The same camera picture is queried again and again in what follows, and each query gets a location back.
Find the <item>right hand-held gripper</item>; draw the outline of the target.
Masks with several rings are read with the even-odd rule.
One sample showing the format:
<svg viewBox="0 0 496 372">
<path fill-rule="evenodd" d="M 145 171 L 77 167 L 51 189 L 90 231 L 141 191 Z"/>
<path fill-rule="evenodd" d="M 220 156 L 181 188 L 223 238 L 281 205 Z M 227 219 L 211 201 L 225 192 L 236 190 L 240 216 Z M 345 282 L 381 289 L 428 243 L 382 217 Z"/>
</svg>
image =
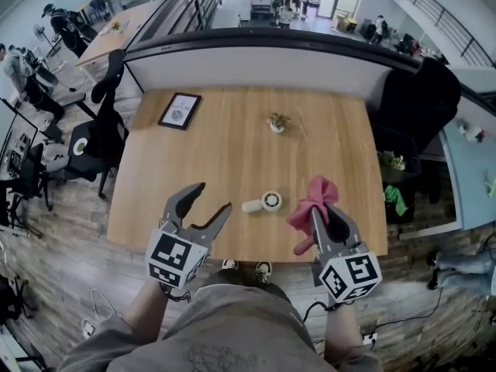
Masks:
<svg viewBox="0 0 496 372">
<path fill-rule="evenodd" d="M 325 210 L 311 211 L 312 238 L 322 266 L 318 279 L 329 293 L 330 305 L 341 305 L 365 297 L 383 277 L 376 254 L 361 242 L 357 224 L 334 205 Z"/>
</svg>

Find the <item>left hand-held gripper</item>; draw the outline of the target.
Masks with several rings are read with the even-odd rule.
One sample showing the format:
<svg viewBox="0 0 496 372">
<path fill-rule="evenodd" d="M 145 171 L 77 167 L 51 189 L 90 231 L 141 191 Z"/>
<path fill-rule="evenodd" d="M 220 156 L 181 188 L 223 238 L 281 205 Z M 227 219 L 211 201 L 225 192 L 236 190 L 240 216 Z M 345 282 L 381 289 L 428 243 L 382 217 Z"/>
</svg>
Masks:
<svg viewBox="0 0 496 372">
<path fill-rule="evenodd" d="M 203 226 L 191 224 L 182 228 L 183 219 L 204 189 L 205 182 L 199 182 L 171 195 L 158 228 L 150 237 L 146 272 L 169 288 L 183 288 L 197 276 L 210 254 L 212 242 L 231 214 L 232 204 L 228 203 Z"/>
</svg>

